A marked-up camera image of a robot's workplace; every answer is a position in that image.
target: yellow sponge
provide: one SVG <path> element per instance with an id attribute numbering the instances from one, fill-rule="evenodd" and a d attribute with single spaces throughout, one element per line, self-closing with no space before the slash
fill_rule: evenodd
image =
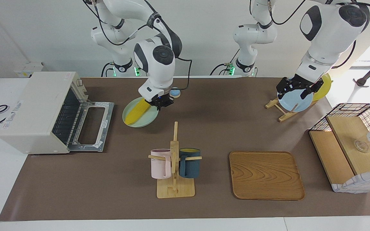
<path id="1" fill-rule="evenodd" d="M 127 117 L 125 118 L 125 124 L 130 125 L 137 122 L 150 107 L 151 105 L 142 98 L 128 113 Z"/>

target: mug handle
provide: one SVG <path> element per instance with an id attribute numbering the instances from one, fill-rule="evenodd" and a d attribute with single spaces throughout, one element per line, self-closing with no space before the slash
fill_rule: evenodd
<path id="1" fill-rule="evenodd" d="M 165 157 L 165 173 L 163 173 L 163 177 L 168 176 L 171 174 L 171 157 L 164 156 Z"/>
<path id="2" fill-rule="evenodd" d="M 185 162 L 186 162 L 185 158 L 186 158 L 185 155 L 183 157 L 181 157 L 181 169 L 179 169 L 179 174 L 183 175 L 183 176 L 186 176 L 186 174 L 185 174 Z"/>

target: mug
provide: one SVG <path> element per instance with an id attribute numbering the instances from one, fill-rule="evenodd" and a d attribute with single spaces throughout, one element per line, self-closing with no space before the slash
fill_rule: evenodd
<path id="1" fill-rule="evenodd" d="M 197 178 L 199 176 L 199 166 L 201 160 L 185 160 L 187 157 L 201 156 L 201 150 L 196 148 L 179 149 L 179 175 L 184 178 Z"/>
<path id="2" fill-rule="evenodd" d="M 151 176 L 154 179 L 167 179 L 171 177 L 171 150 L 154 149 L 151 155 L 164 157 L 165 160 L 151 159 Z"/>

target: green plate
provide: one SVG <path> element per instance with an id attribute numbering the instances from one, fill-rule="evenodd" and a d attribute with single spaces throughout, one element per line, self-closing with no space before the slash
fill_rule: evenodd
<path id="1" fill-rule="evenodd" d="M 138 104 L 138 102 L 143 99 L 142 97 L 136 98 L 133 101 L 131 101 L 122 112 L 122 120 L 125 123 L 125 118 L 129 114 L 129 112 L 132 111 L 132 109 Z M 130 124 L 128 126 L 130 127 L 145 127 L 148 124 L 152 123 L 156 117 L 158 116 L 159 111 L 157 110 L 157 107 L 151 106 L 148 111 L 146 111 L 139 120 L 133 124 Z"/>

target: white wall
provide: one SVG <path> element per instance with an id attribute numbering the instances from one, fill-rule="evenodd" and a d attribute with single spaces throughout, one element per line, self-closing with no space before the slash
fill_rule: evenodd
<path id="1" fill-rule="evenodd" d="M 235 27 L 255 23 L 249 15 L 249 1 L 227 0 L 149 0 L 170 27 L 181 37 L 181 57 L 193 59 L 192 75 L 207 75 L 217 64 L 229 61 L 238 45 L 232 39 Z M 300 0 L 278 1 L 277 21 L 286 19 Z M 285 25 L 278 26 L 273 44 L 257 45 L 258 76 L 290 76 L 298 67 L 310 43 L 299 30 L 299 22 L 310 6 L 308 1 Z M 0 0 L 0 24 L 13 42 L 0 38 L 0 77 L 12 77 L 13 63 L 26 59 L 43 62 L 50 71 L 77 71 L 81 76 L 99 76 L 108 52 L 91 41 L 90 30 L 98 26 L 82 0 Z M 135 21 L 135 26 L 143 23 Z M 154 35 L 144 28 L 134 41 Z M 24 56 L 15 49 L 15 44 Z M 358 39 L 348 69 L 370 45 L 370 26 Z M 176 75 L 186 75 L 188 63 L 178 61 Z"/>

